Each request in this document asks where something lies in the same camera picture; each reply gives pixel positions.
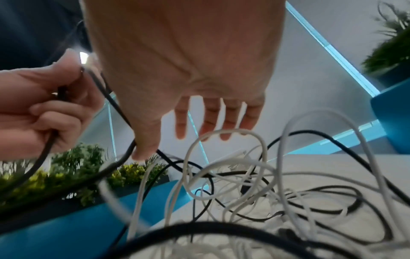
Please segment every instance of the bright light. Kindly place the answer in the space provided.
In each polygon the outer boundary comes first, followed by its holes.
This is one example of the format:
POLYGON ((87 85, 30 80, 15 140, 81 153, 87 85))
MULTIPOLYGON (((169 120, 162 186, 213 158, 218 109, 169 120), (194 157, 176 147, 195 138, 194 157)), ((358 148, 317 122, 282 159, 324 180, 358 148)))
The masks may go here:
POLYGON ((87 63, 87 59, 88 59, 88 54, 85 52, 80 52, 81 64, 87 63))

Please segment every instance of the tangled cable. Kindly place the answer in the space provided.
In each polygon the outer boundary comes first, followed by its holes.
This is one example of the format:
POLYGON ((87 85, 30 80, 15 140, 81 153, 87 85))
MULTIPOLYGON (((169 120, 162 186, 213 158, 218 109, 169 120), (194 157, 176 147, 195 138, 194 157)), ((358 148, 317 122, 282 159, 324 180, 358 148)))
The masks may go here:
MULTIPOLYGON (((106 92, 103 84, 96 75, 88 69, 85 69, 85 73, 91 75, 95 84, 109 103, 122 116, 124 121, 129 124, 118 104, 106 92)), ((105 163, 100 171, 89 179, 82 180, 63 189, 58 189, 44 197, 1 210, 0 220, 6 220, 18 214, 26 213, 46 202, 64 197, 82 187, 97 182, 98 189, 104 201, 106 201, 108 207, 124 223, 124 228, 118 237, 114 240, 107 252, 100 257, 104 259, 119 259, 130 256, 156 244, 160 245, 158 247, 159 249, 153 251, 151 258, 154 258, 157 252, 160 251, 161 259, 196 259, 207 254, 212 254, 214 257, 220 259, 228 259, 231 257, 251 259, 255 254, 259 255, 260 253, 274 257, 274 255, 278 254, 277 249, 300 258, 321 258, 320 251, 322 250, 344 256, 345 258, 378 258, 381 255, 380 252, 407 247, 410 242, 410 230, 400 217, 394 204, 394 201, 397 201, 406 206, 410 206, 410 198, 393 183, 383 177, 374 155, 370 151, 366 140, 358 128, 353 122, 338 112, 321 109, 296 116, 285 126, 282 136, 269 145, 266 145, 262 137, 255 132, 233 129, 213 131, 200 136, 189 147, 183 160, 177 157, 167 156, 160 150, 157 150, 159 158, 147 168, 140 184, 139 189, 141 192, 143 191, 143 195, 138 195, 135 209, 133 212, 130 212, 109 189, 105 177, 112 173, 117 167, 124 164, 135 147, 136 144, 132 141, 124 155, 114 158, 113 160, 115 161, 105 163), (292 127, 301 118, 314 113, 329 113, 346 122, 359 138, 369 162, 367 163, 352 150, 322 132, 313 130, 291 132, 292 127), (189 161, 192 150, 201 140, 214 134, 226 133, 252 135, 259 141, 260 145, 251 149, 244 157, 223 158, 208 164, 204 168, 189 161), (321 172, 283 172, 283 156, 285 155, 288 137, 297 134, 316 134, 330 140, 372 173, 377 180, 378 188, 353 179, 321 172), (276 159, 276 167, 274 167, 267 162, 267 152, 268 149, 277 142, 279 142, 278 157, 276 159), (251 159, 249 153, 259 147, 261 148, 259 160, 251 159), (151 170, 162 160, 167 162, 168 165, 158 172, 151 182, 147 183, 151 170), (166 169, 169 167, 180 171, 182 177, 174 185, 167 197, 164 213, 165 227, 151 231, 149 226, 140 220, 142 204, 156 179, 166 172, 166 169), (196 173, 193 172, 193 167, 198 169, 196 173), (246 171, 221 172, 228 168, 245 168, 246 171), (394 224, 404 236, 405 242, 397 243, 393 241, 394 236, 392 229, 383 214, 376 206, 366 200, 363 194, 356 188, 352 186, 332 185, 296 191, 284 186, 283 177, 286 175, 331 177, 380 193, 394 224), (206 179, 203 186, 195 192, 191 192, 192 186, 202 178, 206 179), (172 211, 174 210, 177 197, 182 187, 184 187, 187 194, 193 198, 193 218, 190 222, 171 224, 172 211), (347 205, 346 197, 352 198, 354 201, 347 205), (313 208, 309 205, 309 200, 312 198, 331 200, 340 205, 341 208, 337 210, 313 208), (196 215, 195 211, 196 201, 201 201, 203 204, 203 210, 198 215, 196 215), (349 215, 352 215, 365 205, 375 213, 381 222, 384 236, 379 241, 362 240, 335 229, 341 222, 348 220, 349 215), (222 209, 221 215, 214 214, 215 210, 213 210, 213 208, 215 206, 219 206, 222 209), (264 209, 264 218, 260 216, 256 218, 253 215, 264 209), (325 217, 318 218, 314 213, 323 214, 325 217), (208 216, 207 220, 212 219, 213 222, 199 221, 204 215, 208 216), (127 242, 125 244, 118 244, 127 229, 127 242), (216 244, 211 244, 212 242, 206 240, 205 235, 208 234, 224 235, 227 238, 219 238, 216 244), (181 239, 181 237, 184 236, 190 238, 186 240, 181 239), (330 239, 334 242, 323 242, 324 237, 326 237, 325 240, 330 239)), ((48 154, 49 149, 50 147, 46 146, 44 153, 48 154)), ((24 179, 18 179, 12 186, 7 186, 0 190, 0 198, 6 196, 28 178, 29 176, 25 176, 24 179)))

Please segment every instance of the hand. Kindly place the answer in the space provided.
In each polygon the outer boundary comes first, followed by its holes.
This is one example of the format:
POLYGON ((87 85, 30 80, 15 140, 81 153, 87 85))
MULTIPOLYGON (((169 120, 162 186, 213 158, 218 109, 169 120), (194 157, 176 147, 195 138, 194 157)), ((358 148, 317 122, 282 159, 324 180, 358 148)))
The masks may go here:
MULTIPOLYGON (((128 117, 133 158, 158 148, 161 118, 175 110, 176 136, 187 128, 190 96, 205 105, 200 134, 252 129, 264 105, 280 44, 285 0, 85 0, 85 22, 103 73, 128 117)), ((220 136, 229 139, 229 134, 220 136)))
POLYGON ((0 160, 38 156, 53 129, 59 136, 52 152, 74 147, 103 104, 70 49, 48 67, 0 71, 0 160), (68 87, 70 102, 56 99, 59 86, 68 87))

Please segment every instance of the white table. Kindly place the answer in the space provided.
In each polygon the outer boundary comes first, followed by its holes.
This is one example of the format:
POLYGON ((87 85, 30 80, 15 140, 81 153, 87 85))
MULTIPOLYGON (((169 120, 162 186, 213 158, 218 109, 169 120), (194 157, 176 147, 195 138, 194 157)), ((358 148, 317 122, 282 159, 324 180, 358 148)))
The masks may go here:
MULTIPOLYGON (((381 167, 383 174, 391 180, 397 187, 402 189, 405 193, 410 194, 410 156, 407 155, 377 155, 377 161, 381 167)), ((287 155, 284 159, 284 172, 326 172, 335 175, 341 175, 361 182, 370 184, 372 186, 377 186, 375 178, 365 170, 360 164, 355 160, 350 158, 348 155, 344 154, 334 154, 334 155, 287 155)), ((391 222, 388 216, 386 206, 380 194, 375 193, 371 190, 355 186, 354 184, 347 183, 341 180, 336 180, 332 178, 319 177, 319 176, 285 176, 284 185, 285 187, 291 187, 295 190, 307 190, 317 186, 323 185, 349 185, 359 189, 364 197, 373 203, 386 217, 389 221, 395 238, 402 240, 401 235, 398 230, 391 222)), ((318 207, 323 209, 336 209, 337 204, 334 202, 326 203, 324 199, 320 199, 317 203, 309 203, 312 207, 318 207)), ((395 203, 398 207, 403 219, 410 223, 410 209, 395 203)), ((203 209, 202 203, 200 201, 196 202, 196 213, 198 214, 203 209)), ((212 213, 217 217, 221 218, 222 207, 213 206, 212 213)), ((253 211, 249 216, 264 218, 269 213, 268 206, 258 206, 257 210, 253 211)), ((207 213, 205 213, 200 220, 206 220, 207 213)), ((179 210, 175 211, 172 215, 171 223, 175 221, 190 221, 192 219, 192 201, 179 210)), ((157 223, 153 228, 160 228, 164 225, 164 220, 157 223)), ((366 240, 380 240, 383 235, 383 228, 378 221, 377 217, 373 212, 366 206, 360 208, 347 223, 336 226, 336 229, 343 231, 349 235, 366 239, 366 240)), ((216 243, 222 242, 219 239, 213 240, 216 243)), ((407 259, 409 258, 408 253, 410 250, 400 250, 396 251, 394 254, 389 255, 391 258, 395 259, 407 259)), ((145 253, 139 253, 139 258, 147 258, 143 255, 145 253)))

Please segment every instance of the black ceiling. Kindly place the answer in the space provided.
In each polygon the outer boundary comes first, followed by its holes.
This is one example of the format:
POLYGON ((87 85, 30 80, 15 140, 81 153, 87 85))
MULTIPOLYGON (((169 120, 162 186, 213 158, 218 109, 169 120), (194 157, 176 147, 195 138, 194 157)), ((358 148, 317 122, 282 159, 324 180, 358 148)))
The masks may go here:
POLYGON ((87 48, 78 0, 0 0, 0 70, 40 67, 87 48))

